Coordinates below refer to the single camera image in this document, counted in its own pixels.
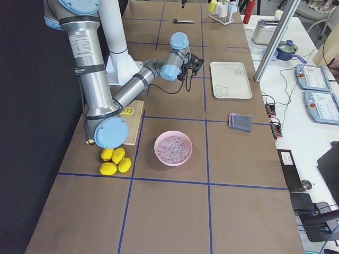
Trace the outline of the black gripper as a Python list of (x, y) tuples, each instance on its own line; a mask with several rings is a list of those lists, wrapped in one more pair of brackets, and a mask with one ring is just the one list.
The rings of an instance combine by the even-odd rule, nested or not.
[[(181, 8), (184, 8), (184, 7), (185, 7), (185, 0), (181, 0)], [(182, 65), (180, 73), (177, 76), (177, 79), (178, 80), (187, 80), (188, 75), (189, 75), (189, 69), (190, 69), (189, 65)]]

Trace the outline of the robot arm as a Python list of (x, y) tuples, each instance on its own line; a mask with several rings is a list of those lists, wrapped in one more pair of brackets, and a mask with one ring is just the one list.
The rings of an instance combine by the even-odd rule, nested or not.
[[(85, 135), (102, 148), (122, 145), (129, 132), (120, 117), (157, 77), (173, 81), (190, 60), (185, 33), (171, 36), (171, 49), (163, 59), (151, 59), (138, 67), (128, 53), (118, 1), (44, 1), (48, 27), (67, 33), (75, 59), (75, 74), (84, 91), (88, 110)], [(111, 94), (97, 30), (102, 28), (121, 88)]]

